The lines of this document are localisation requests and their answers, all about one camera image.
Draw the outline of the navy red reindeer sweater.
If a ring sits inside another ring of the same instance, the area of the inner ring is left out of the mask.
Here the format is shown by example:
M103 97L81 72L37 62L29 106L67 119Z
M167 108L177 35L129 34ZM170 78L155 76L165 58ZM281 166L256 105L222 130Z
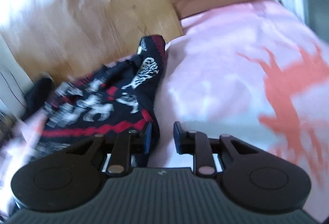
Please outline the navy red reindeer sweater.
M26 94L27 120L42 110L45 120L34 146L37 160L82 139L102 134L116 138L124 131L143 132L151 127L150 149L160 137L154 114L156 90L165 71L162 36L143 37L135 55L103 65L72 82L54 87L42 78Z

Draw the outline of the pink printed bed sheet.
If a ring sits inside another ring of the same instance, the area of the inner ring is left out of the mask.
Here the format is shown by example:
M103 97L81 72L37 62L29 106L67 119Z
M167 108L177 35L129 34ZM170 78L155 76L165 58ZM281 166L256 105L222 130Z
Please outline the pink printed bed sheet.
M107 175L117 137L102 134L33 160L40 129L8 147L7 223L328 223L328 44L271 1L182 25L165 42L147 166ZM176 121L219 139L214 178L177 153Z

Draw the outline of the wooden headboard panel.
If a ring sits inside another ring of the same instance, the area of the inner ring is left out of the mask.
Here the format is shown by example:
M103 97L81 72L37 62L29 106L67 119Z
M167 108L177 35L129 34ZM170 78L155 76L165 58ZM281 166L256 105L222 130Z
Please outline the wooden headboard panel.
M30 78L73 79L133 54L143 36L181 33L169 0L1 0L1 37Z

